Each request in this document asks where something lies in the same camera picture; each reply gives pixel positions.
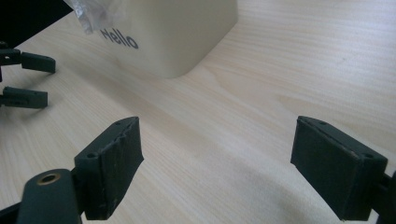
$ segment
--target wooden table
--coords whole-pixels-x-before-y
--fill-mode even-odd
[[[1,89],[47,91],[49,106],[0,108],[0,207],[138,116],[145,161],[106,223],[342,223],[290,164],[296,119],[329,122],[394,172],[396,2],[246,0],[239,15],[173,79],[120,66],[74,14],[20,45],[53,57],[57,72],[3,68]]]

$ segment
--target table surface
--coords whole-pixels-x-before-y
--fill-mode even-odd
[[[69,14],[18,47],[54,58],[56,74],[3,68],[1,88],[47,91],[49,106],[0,108],[0,207],[138,116],[145,161],[106,223],[341,223],[290,164],[296,120],[343,130],[391,175],[395,24],[394,0],[239,1],[231,32],[186,76],[163,79],[120,66]]]

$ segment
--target screw hole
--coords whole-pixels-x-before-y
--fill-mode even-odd
[[[373,155],[368,154],[368,153],[364,153],[363,156],[366,158],[369,158],[369,159],[372,159],[374,157]]]
[[[41,179],[39,179],[37,181],[37,185],[44,186],[44,185],[52,184],[52,183],[56,182],[57,180],[59,180],[60,178],[61,178],[61,175],[59,175],[59,174],[45,175],[44,177],[42,177]]]
[[[90,159],[97,158],[98,154],[96,152],[92,152],[92,153],[88,154],[87,157]]]

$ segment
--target black robotic claw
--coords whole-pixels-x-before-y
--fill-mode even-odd
[[[299,117],[291,154],[293,163],[342,220],[396,223],[396,173],[386,174],[388,160],[332,125]]]
[[[6,42],[0,41],[0,82],[3,81],[1,66],[21,64],[22,68],[55,73],[55,60],[38,54],[9,49]],[[6,87],[0,95],[0,106],[44,108],[48,105],[48,94],[43,91],[26,91]]]
[[[108,219],[123,199],[143,155],[139,119],[113,123],[75,157],[76,167],[30,179],[21,203],[0,211],[2,224],[79,224]]]

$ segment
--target plastic bag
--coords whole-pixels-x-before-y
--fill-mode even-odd
[[[125,5],[128,0],[64,0],[73,8],[85,34],[113,27],[117,21],[126,20]]]

